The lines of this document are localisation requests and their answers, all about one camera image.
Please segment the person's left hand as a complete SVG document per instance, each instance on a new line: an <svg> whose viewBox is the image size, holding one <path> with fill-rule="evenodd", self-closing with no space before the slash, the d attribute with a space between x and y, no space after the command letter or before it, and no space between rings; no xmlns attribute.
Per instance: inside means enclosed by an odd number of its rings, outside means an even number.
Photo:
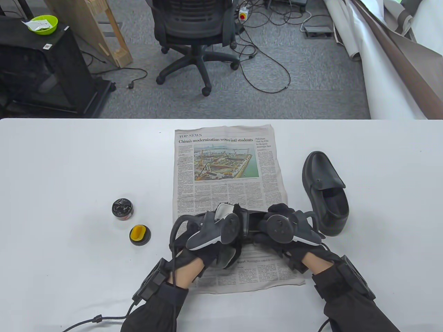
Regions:
<svg viewBox="0 0 443 332"><path fill-rule="evenodd" d="M207 211L182 215L173 224L169 247L172 253L168 283L187 288L212 264L223 268L237 257L237 239L241 223L234 212Z"/></svg>

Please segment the person's right hand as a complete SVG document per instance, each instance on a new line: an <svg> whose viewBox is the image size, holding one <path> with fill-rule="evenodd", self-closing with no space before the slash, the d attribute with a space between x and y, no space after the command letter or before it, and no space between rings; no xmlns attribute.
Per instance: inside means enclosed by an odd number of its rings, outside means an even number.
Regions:
<svg viewBox="0 0 443 332"><path fill-rule="evenodd" d="M314 212L302 212L284 203L273 204L268 212L259 218L259 232L253 236L257 245L269 248L286 258L289 268L304 273L310 268L302 261L308 253L332 264L342 259L322 245L323 237L317 227Z"/></svg>

